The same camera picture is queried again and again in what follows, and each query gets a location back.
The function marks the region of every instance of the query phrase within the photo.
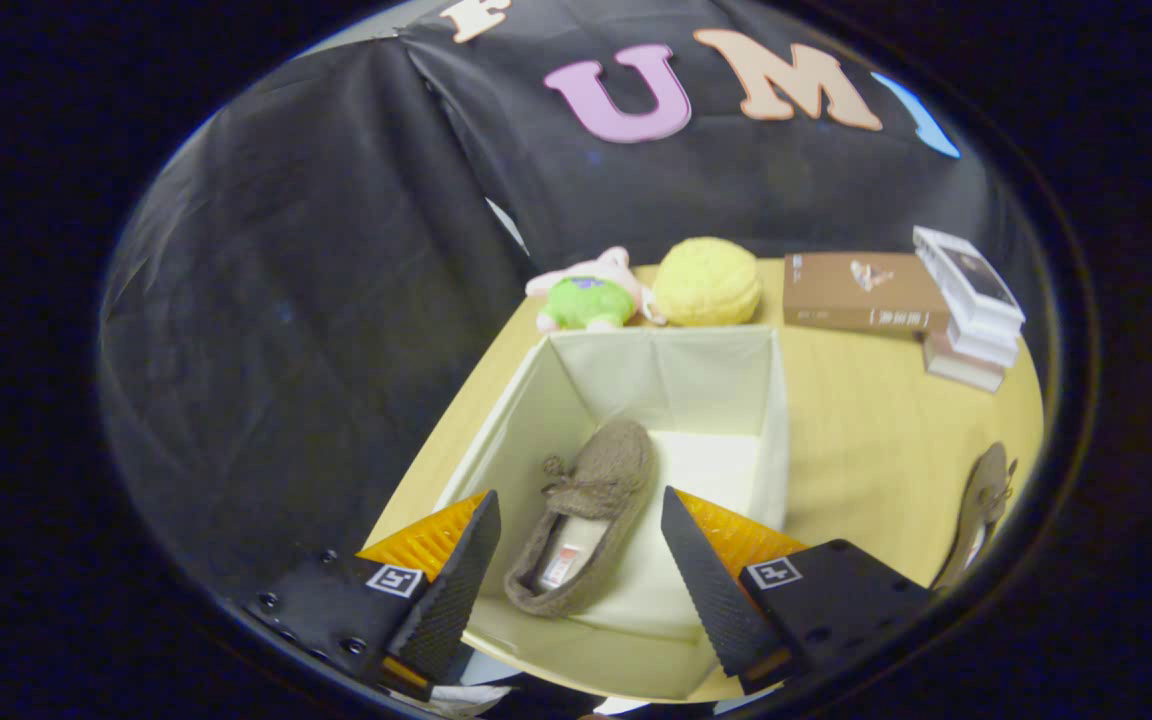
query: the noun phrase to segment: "fabric storage box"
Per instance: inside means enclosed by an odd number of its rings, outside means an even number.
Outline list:
[[[606,420],[638,420],[657,471],[598,600],[564,619],[517,611],[503,576],[544,511],[548,455],[570,460]],[[662,535],[664,486],[764,525],[785,523],[788,416],[776,328],[559,332],[526,355],[437,509],[499,493],[502,532],[465,643],[593,694],[683,700],[717,657]]]

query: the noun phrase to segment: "pink plush toy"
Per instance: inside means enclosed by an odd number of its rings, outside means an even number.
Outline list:
[[[652,288],[643,287],[630,272],[630,252],[622,247],[602,252],[598,260],[532,278],[526,296],[548,297],[536,316],[536,328],[543,333],[620,328],[634,313],[658,325],[666,323],[655,309]]]

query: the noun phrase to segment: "black cloth backdrop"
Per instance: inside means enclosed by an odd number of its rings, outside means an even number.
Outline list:
[[[692,40],[704,26],[835,55],[882,131],[744,118],[732,68]],[[533,0],[475,41],[452,36],[430,15],[257,82],[166,165],[111,262],[109,441],[156,539],[221,600],[302,552],[361,546],[526,279],[606,247],[635,264],[696,234],[759,256],[909,251],[929,225],[1005,274],[1044,378],[1038,238],[934,97],[961,159],[916,139],[878,68],[746,0]],[[621,109],[650,109],[612,59],[644,41],[669,45],[690,96],[675,136],[599,141],[541,83],[596,59]]]

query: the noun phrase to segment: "pink letter u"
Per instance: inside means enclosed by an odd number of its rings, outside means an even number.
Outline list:
[[[652,90],[657,109],[650,113],[627,115],[617,109],[598,79],[602,65],[594,60],[558,68],[545,76],[545,86],[562,92],[576,119],[596,137],[607,142],[659,141],[687,127],[691,119],[691,101],[669,68],[672,55],[664,45],[636,45],[616,54],[617,63],[639,70]]]

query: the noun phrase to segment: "wooden table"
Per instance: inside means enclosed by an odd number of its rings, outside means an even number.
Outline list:
[[[1024,341],[996,393],[929,376],[914,336],[797,327],[783,323],[783,260],[758,260],[763,302],[751,323],[781,328],[790,487],[785,532],[818,544],[847,538],[916,583],[937,577],[954,541],[972,464],[992,442],[1018,461],[1024,488],[1043,442],[1043,397]],[[635,270],[649,285],[655,266]],[[536,342],[529,297],[483,355],[403,475],[367,544],[433,510],[453,470]],[[644,324],[635,316],[631,325]],[[740,697],[718,673],[689,702]]]

